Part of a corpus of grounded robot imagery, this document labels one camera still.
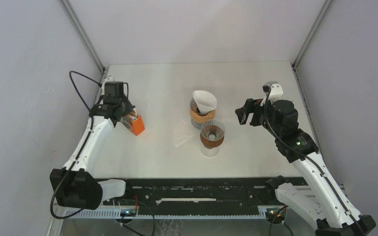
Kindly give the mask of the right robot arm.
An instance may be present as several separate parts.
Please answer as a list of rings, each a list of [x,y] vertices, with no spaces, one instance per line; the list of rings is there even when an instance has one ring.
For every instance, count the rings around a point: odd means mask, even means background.
[[[235,110],[241,125],[253,115],[251,126],[262,126],[275,138],[278,151],[301,174],[317,202],[297,192],[283,176],[266,182],[265,200],[290,207],[317,236],[366,236],[375,227],[372,216],[363,215],[347,198],[330,174],[312,137],[299,128],[298,112],[288,100],[247,99]]]

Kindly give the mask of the clear glass with brown band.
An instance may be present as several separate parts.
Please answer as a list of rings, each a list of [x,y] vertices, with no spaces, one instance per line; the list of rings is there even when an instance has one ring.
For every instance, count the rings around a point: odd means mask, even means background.
[[[202,154],[207,158],[213,158],[217,156],[217,154],[220,151],[220,147],[208,148],[208,147],[205,147],[204,145],[201,145],[200,149],[201,149]]]

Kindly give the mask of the grey glass carafe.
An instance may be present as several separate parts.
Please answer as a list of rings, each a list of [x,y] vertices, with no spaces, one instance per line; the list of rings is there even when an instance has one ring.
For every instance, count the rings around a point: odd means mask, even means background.
[[[191,120],[191,124],[192,124],[192,126],[195,128],[195,129],[197,129],[197,130],[200,130],[201,129],[201,127],[202,127],[202,125],[204,124],[205,122],[197,122],[197,121],[195,121],[195,120]]]

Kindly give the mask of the white paper coffee filter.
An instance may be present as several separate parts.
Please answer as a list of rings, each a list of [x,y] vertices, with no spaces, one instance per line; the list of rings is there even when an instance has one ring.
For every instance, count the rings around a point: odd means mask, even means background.
[[[192,97],[197,104],[200,113],[209,113],[216,109],[217,98],[210,92],[205,90],[195,90],[192,92]]]
[[[180,119],[174,126],[172,132],[172,143],[174,147],[179,147],[191,139],[195,135],[195,130],[191,123],[187,123],[184,119]]]

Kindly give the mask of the grey ribbed glass dripper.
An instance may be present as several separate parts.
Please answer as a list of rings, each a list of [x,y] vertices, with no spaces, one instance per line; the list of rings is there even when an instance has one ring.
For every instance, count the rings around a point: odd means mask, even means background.
[[[195,113],[197,114],[198,116],[206,116],[207,114],[211,113],[211,111],[208,111],[208,112],[205,112],[205,113],[202,113],[198,106],[197,106],[197,103],[196,101],[192,98],[191,101],[190,101],[190,109]]]

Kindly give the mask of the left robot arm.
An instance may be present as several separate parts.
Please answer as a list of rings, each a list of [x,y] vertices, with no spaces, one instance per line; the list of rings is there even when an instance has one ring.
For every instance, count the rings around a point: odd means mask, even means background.
[[[107,137],[134,109],[128,99],[126,82],[108,81],[102,85],[102,90],[100,101],[89,109],[86,129],[74,153],[62,168],[50,173],[52,200],[62,207],[95,210],[100,203],[112,198],[122,205],[134,199],[134,191],[126,187],[124,180],[97,181],[93,176]]]

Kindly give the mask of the clear glass dripper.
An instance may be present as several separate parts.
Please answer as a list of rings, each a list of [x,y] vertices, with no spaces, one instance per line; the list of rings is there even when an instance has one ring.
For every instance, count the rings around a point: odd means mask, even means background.
[[[200,135],[208,141],[218,141],[225,136],[225,126],[221,121],[208,120],[201,125]]]

